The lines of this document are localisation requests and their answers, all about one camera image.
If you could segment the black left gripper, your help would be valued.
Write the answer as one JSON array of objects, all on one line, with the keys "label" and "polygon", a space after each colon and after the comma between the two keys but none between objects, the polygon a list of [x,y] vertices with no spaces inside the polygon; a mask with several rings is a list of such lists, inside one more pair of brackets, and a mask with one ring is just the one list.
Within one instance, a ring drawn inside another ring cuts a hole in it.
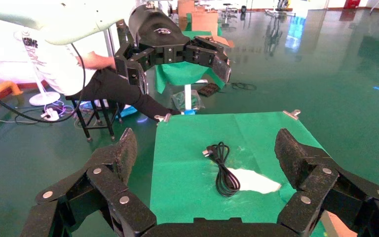
[{"label": "black left gripper", "polygon": [[224,47],[198,36],[190,39],[162,11],[140,5],[131,12],[128,27],[136,46],[130,42],[120,46],[114,55],[116,73],[143,94],[149,94],[148,69],[183,61],[211,68],[228,83],[231,68]]}]

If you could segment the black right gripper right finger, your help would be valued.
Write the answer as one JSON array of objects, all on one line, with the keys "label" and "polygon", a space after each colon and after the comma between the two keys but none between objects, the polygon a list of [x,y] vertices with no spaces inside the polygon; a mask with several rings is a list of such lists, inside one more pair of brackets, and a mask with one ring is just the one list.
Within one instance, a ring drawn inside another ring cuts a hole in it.
[{"label": "black right gripper right finger", "polygon": [[300,237],[311,235],[323,212],[335,214],[360,237],[379,237],[379,185],[340,167],[323,149],[280,129],[274,151],[295,193],[277,223]]}]

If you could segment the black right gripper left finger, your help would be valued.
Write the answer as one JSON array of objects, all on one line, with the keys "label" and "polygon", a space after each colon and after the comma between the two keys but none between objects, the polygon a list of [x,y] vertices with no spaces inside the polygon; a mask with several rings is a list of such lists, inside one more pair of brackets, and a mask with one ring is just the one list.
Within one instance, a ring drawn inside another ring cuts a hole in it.
[{"label": "black right gripper left finger", "polygon": [[80,170],[36,195],[21,236],[69,237],[95,212],[116,236],[142,236],[156,216],[128,188],[136,158],[136,136],[127,128],[117,143],[96,149]]}]

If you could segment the seated person hand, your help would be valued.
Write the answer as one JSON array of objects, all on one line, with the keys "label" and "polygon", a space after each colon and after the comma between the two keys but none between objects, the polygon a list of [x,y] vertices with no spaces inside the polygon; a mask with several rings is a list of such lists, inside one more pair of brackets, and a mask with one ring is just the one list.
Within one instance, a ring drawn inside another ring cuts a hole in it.
[{"label": "seated person hand", "polygon": [[78,55],[76,57],[78,64],[84,66],[86,69],[101,70],[104,68],[116,69],[113,57],[105,57],[96,54],[94,51],[85,55]]}]

